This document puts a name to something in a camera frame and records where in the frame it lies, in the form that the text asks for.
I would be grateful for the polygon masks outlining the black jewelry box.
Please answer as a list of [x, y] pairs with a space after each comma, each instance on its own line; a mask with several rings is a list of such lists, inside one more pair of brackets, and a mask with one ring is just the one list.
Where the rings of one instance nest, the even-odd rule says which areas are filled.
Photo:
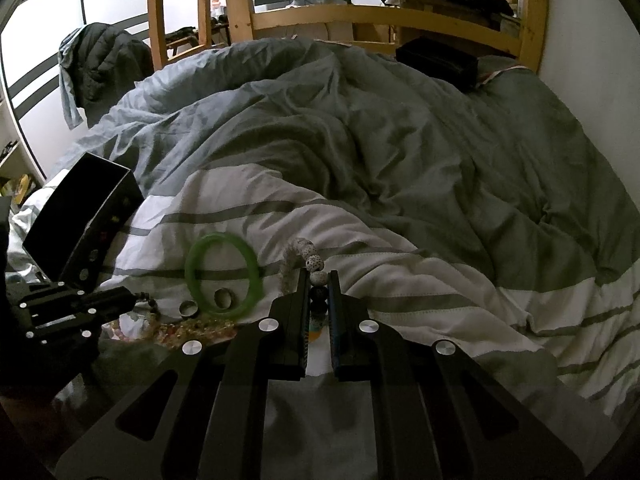
[[142, 200], [129, 168], [83, 154], [40, 209], [23, 247], [49, 280], [93, 289], [115, 235]]

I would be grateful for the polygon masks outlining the wooden bed frame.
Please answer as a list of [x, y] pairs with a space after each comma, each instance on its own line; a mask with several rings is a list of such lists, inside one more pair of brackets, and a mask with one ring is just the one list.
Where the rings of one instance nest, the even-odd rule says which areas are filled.
[[431, 11], [390, 8], [389, 6], [357, 6], [317, 4], [298, 8], [256, 12], [253, 0], [226, 0], [231, 39], [253, 40], [262, 30], [277, 27], [329, 23], [371, 24], [436, 32], [513, 55], [518, 62], [538, 72], [546, 39], [548, 0], [522, 0], [520, 31], [512, 37], [503, 32]]

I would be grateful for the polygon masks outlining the wooden ladder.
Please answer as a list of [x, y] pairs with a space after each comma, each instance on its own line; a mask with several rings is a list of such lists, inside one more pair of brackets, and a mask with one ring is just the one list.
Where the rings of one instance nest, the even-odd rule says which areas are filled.
[[[200, 53], [212, 46], [212, 0], [148, 0], [149, 40], [154, 70]], [[171, 47], [167, 35], [180, 27], [194, 27], [194, 45]]]

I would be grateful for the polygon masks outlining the green jade bangle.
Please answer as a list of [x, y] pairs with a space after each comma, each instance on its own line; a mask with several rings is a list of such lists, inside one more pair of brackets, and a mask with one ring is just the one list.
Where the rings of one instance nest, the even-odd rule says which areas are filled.
[[[214, 246], [228, 245], [243, 258], [244, 266], [239, 269], [203, 270], [202, 263]], [[236, 234], [229, 232], [211, 232], [198, 238], [190, 247], [184, 262], [184, 280], [188, 286], [193, 301], [198, 307], [216, 318], [234, 320], [246, 315], [264, 298], [264, 284], [262, 271], [258, 264], [256, 252], [249, 244]], [[247, 280], [246, 295], [241, 301], [235, 301], [231, 307], [225, 308], [218, 304], [215, 298], [209, 298], [203, 292], [202, 283], [230, 282]]]

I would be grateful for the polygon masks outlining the white shelf unit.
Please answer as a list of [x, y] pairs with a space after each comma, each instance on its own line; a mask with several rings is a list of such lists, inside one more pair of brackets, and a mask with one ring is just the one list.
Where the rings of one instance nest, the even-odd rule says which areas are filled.
[[21, 207], [46, 182], [15, 118], [6, 85], [1, 84], [1, 188]]

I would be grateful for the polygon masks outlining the dark grey jacket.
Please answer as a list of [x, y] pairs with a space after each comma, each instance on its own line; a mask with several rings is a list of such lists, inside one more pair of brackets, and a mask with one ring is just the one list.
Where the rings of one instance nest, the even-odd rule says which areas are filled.
[[150, 47], [105, 23], [70, 32], [58, 47], [58, 69], [62, 112], [70, 130], [82, 122], [94, 126], [137, 82], [154, 73]]

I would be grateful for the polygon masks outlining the grey striped duvet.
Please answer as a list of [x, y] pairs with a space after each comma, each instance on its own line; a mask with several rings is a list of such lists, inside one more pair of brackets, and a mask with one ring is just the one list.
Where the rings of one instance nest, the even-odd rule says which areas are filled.
[[639, 408], [639, 213], [561, 100], [508, 58], [461, 92], [382, 55], [267, 39], [139, 82], [58, 161], [144, 196], [107, 287], [186, 296], [189, 246], [254, 249], [265, 296], [297, 237], [419, 344], [448, 337], [596, 469]]

